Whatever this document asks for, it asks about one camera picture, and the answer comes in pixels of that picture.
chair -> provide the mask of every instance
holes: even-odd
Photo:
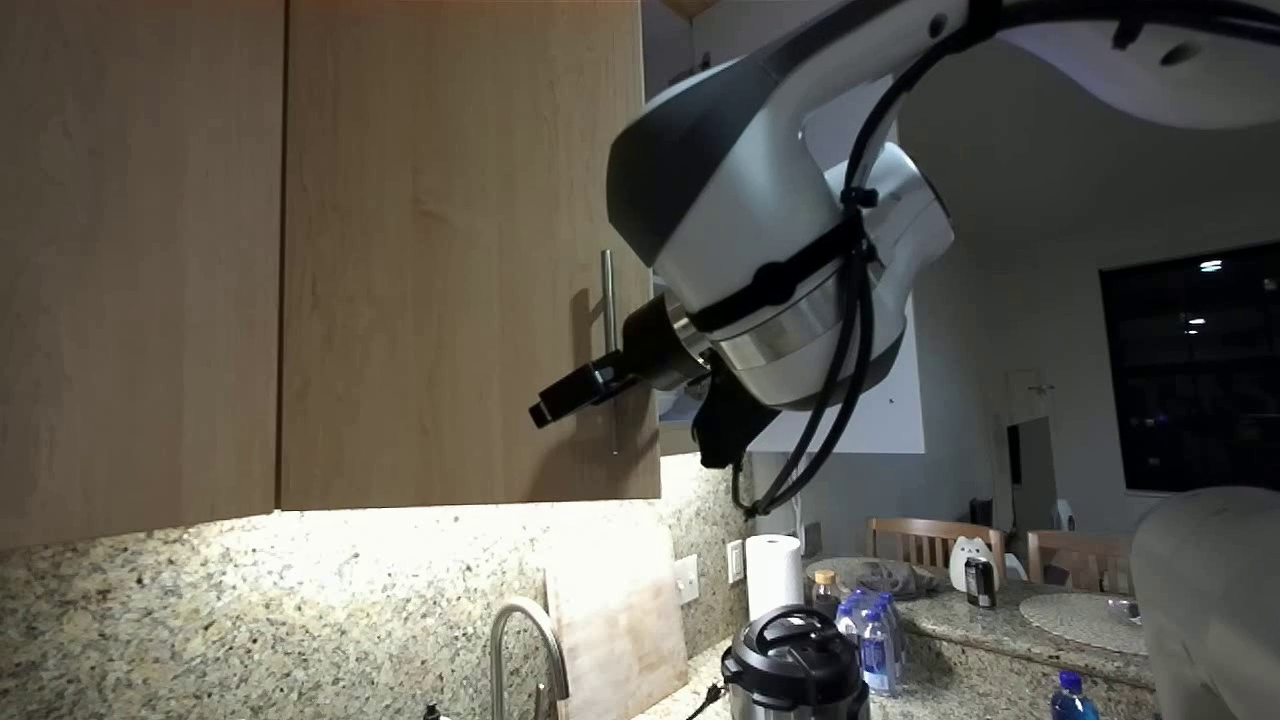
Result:
[[[1080,592],[1132,592],[1128,544],[1088,532],[1028,532],[1028,576],[1032,584],[1064,584]]]
[[[992,572],[996,572],[996,588],[1004,580],[1004,536],[988,524],[956,524],[956,520],[920,520],[920,516],[904,516],[904,520],[872,520],[868,524],[868,552],[872,556],[896,556],[904,564],[916,568],[940,568],[948,572],[952,564],[952,544],[960,536],[980,536],[992,548]]]

wooden cabinet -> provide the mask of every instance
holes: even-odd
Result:
[[[524,412],[604,352],[636,0],[4,0],[0,36],[0,548],[656,492],[644,396]]]
[[[604,156],[636,112],[636,0],[292,4],[284,508],[656,492],[644,396],[524,412],[604,352]]]
[[[272,508],[280,0],[0,4],[0,548]]]

chrome faucet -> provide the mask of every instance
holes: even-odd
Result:
[[[552,616],[524,600],[524,596],[512,596],[496,608],[492,616],[492,628],[488,628],[488,652],[492,652],[492,720],[508,720],[508,664],[504,664],[504,628],[512,616],[528,616],[536,636],[544,640],[544,652],[548,652],[548,680],[536,688],[536,708],[532,716],[536,720],[552,720],[552,708],[556,700],[568,700],[568,668],[564,668],[564,648],[560,648],[560,636],[552,628]]]

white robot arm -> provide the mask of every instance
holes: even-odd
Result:
[[[608,352],[532,404],[552,424],[632,384],[708,384],[704,464],[736,464],[780,408],[836,424],[796,476],[816,420],[760,516],[804,488],[864,388],[900,344],[904,300],[952,224],[904,148],[884,140],[900,92],[936,60],[1004,36],[1092,96],[1156,124],[1280,120],[1280,12],[1232,0],[856,0],[816,24],[652,100],[620,132],[608,216],[660,296]],[[884,84],[856,116],[844,188],[800,144],[800,120],[836,92]]]
[[[1160,504],[1132,536],[1132,584],[1168,720],[1276,716],[1280,496],[1208,488]]]

window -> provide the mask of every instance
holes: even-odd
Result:
[[[1100,272],[1128,488],[1280,488],[1280,244]]]

